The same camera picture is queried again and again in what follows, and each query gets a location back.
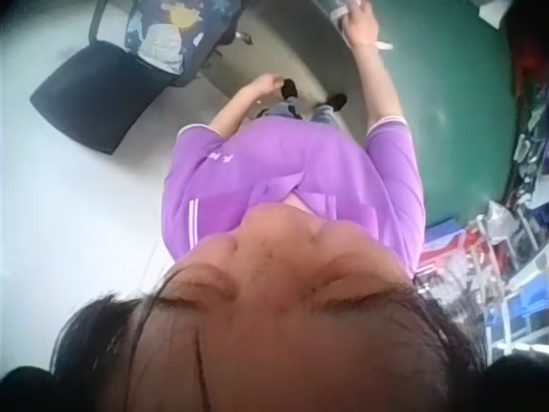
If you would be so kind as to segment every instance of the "jeans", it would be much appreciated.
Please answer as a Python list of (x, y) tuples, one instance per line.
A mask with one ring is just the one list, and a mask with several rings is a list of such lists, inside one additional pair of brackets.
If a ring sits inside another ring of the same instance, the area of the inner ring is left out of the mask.
[[(297, 112), (296, 105), (298, 100), (295, 97), (289, 97), (286, 101), (283, 101), (270, 109), (268, 109), (264, 116), (281, 116), (283, 118), (299, 118), (301, 116)], [(329, 124), (331, 126), (337, 127), (339, 125), (335, 121), (334, 109), (331, 106), (322, 105), (315, 109), (315, 112), (312, 115), (311, 122)]]

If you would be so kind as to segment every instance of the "green floor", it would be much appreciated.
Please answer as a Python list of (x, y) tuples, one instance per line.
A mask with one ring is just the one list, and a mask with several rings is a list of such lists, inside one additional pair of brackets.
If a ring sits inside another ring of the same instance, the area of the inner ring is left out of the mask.
[(374, 0), (386, 64), (413, 130), (428, 224), (461, 223), (499, 200), (515, 105), (503, 32), (466, 0)]

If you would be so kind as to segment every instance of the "hand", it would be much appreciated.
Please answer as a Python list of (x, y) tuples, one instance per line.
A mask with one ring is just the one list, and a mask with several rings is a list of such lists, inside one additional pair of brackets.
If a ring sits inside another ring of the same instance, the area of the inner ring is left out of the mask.
[(267, 74), (259, 76), (256, 80), (248, 85), (248, 88), (253, 90), (257, 97), (265, 96), (279, 90), (284, 84), (284, 79), (278, 75)]
[(343, 31), (353, 49), (360, 47), (376, 47), (379, 34), (379, 24), (366, 0), (347, 0), (349, 14), (343, 17)]

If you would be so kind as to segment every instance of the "purple shirt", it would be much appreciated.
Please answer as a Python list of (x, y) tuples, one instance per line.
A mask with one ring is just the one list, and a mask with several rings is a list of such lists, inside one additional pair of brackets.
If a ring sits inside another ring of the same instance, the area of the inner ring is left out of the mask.
[(372, 128), (365, 149), (333, 126), (292, 118), (260, 118), (228, 141), (204, 125), (183, 128), (163, 196), (166, 247), (179, 260), (247, 209), (290, 193), (321, 217), (355, 221), (415, 270), (423, 188), (410, 130), (393, 118)]

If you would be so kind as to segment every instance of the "black shoe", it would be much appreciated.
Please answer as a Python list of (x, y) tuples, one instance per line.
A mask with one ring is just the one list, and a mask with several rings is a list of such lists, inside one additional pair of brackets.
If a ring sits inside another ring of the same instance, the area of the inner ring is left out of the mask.
[(295, 83), (292, 79), (286, 79), (284, 81), (284, 86), (282, 86), (281, 92), (284, 100), (289, 97), (298, 97), (298, 88), (295, 87)]
[(334, 94), (326, 100), (324, 105), (331, 106), (334, 112), (340, 111), (347, 104), (347, 97), (343, 93)]

